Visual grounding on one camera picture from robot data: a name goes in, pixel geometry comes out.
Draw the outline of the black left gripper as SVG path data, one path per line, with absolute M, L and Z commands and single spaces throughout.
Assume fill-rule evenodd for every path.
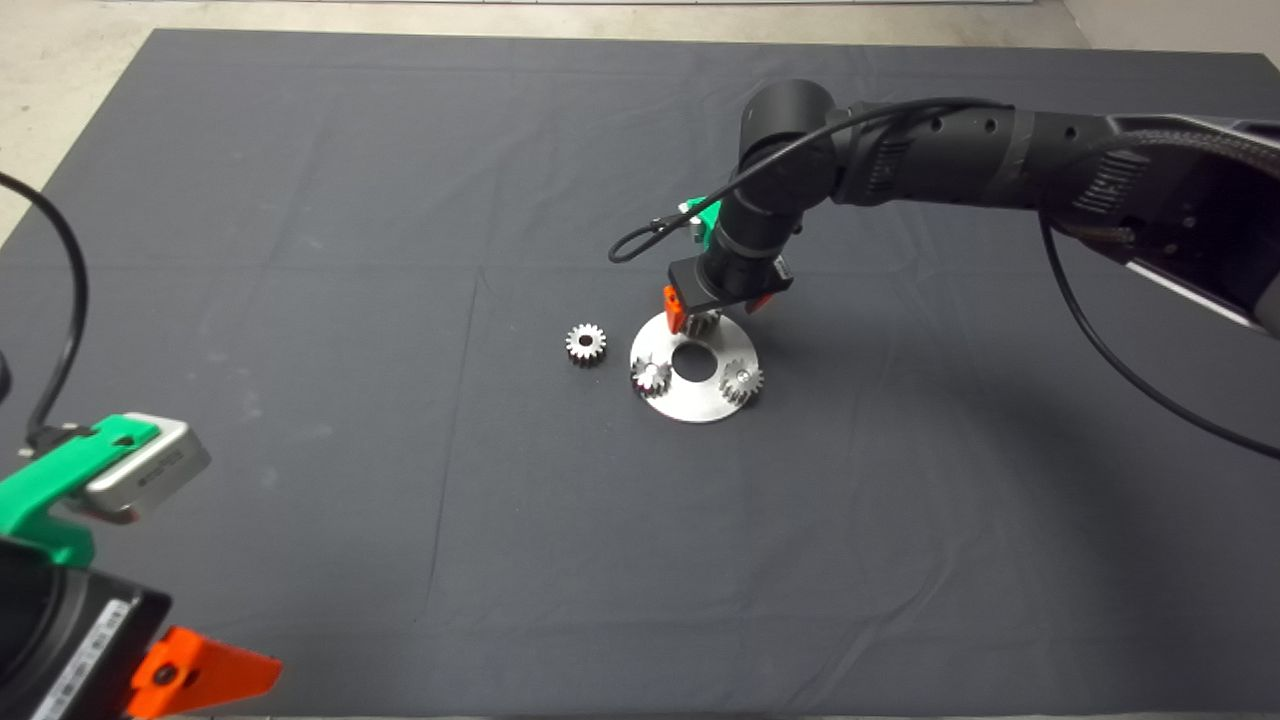
M 160 719 L 268 693 L 283 662 L 170 626 L 164 592 L 93 570 L 59 570 L 29 652 L 32 719 Z

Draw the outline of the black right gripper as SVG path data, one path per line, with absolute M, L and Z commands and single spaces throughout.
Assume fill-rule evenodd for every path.
M 737 304 L 745 304 L 745 314 L 755 315 L 774 297 L 794 283 L 794 273 L 783 256 L 774 258 L 767 265 L 735 261 L 733 266 L 744 269 L 745 274 L 726 272 L 722 279 L 712 277 L 708 255 L 685 258 L 671 263 L 668 282 L 664 287 L 666 325 L 671 334 L 685 334 L 689 324 L 689 311 L 710 311 Z

